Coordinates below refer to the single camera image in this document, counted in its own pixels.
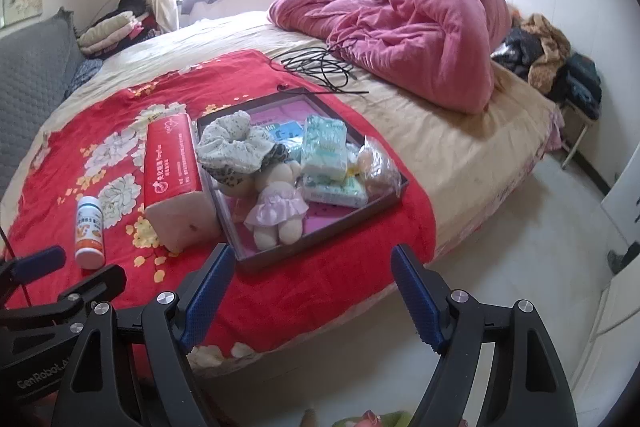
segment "pink duvet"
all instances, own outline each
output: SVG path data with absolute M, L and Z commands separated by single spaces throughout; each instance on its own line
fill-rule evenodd
M 271 21 L 442 107 L 481 112 L 489 55 L 511 25 L 504 0 L 276 0 Z

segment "tile floor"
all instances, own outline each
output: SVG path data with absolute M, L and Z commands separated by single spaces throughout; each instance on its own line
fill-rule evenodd
M 574 165 L 562 171 L 559 159 L 545 157 L 480 230 L 432 267 L 481 302 L 532 301 L 570 378 L 611 277 L 606 252 L 624 246 L 597 188 Z M 465 411 L 471 426 L 492 352 L 483 346 Z M 210 389 L 242 427 L 298 427 L 308 407 L 319 427 L 329 427 L 367 409 L 415 410 L 437 361 L 396 292 L 343 327 L 213 379 Z

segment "mattress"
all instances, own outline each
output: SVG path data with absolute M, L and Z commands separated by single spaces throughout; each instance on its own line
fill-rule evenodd
M 1 201 L 7 230 L 17 215 L 29 165 L 47 152 L 47 136 L 78 112 L 129 86 L 153 80 L 228 52 L 256 49 L 269 57 L 321 45 L 317 39 L 271 25 L 264 12 L 204 20 L 105 61 L 44 123 Z M 349 89 L 366 95 L 339 98 L 363 115 L 393 146 L 433 205 L 436 255 L 449 251 L 490 216 L 545 150 L 559 146 L 556 106 L 517 76 L 493 65 L 495 90 L 478 115 L 451 112 L 381 81 L 360 68 Z

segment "gray quilted cover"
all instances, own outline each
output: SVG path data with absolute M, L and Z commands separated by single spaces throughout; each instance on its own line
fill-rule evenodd
M 84 60 L 73 12 L 0 38 L 0 198 Z

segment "open tray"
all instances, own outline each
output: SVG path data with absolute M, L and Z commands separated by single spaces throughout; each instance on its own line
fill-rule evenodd
M 331 107 L 326 105 L 321 100 L 323 96 L 332 96 L 332 94 L 316 94 L 303 87 L 297 87 L 218 110 L 198 118 L 198 137 L 202 136 L 204 128 L 209 123 L 221 116 L 243 110 L 251 115 L 252 124 L 257 125 L 297 121 L 304 127 L 306 117 L 310 114 L 337 118 L 343 120 L 347 126 L 347 141 L 358 146 L 364 145 L 364 136 L 356 131 L 348 121 L 340 117 Z M 278 245 L 269 250 L 257 251 L 252 232 L 245 227 L 242 221 L 234 222 L 233 213 L 236 207 L 236 198 L 230 198 L 216 190 L 217 182 L 208 174 L 206 179 L 216 204 L 218 217 L 225 230 L 226 238 L 236 250 L 238 263 L 247 271 L 257 271 L 307 250 L 369 219 L 374 214 L 382 212 L 391 205 L 398 203 L 409 183 L 407 178 L 402 175 L 400 197 L 390 190 L 385 196 L 370 201 L 362 208 L 308 202 L 309 211 L 303 221 L 304 229 L 300 240 L 293 245 Z

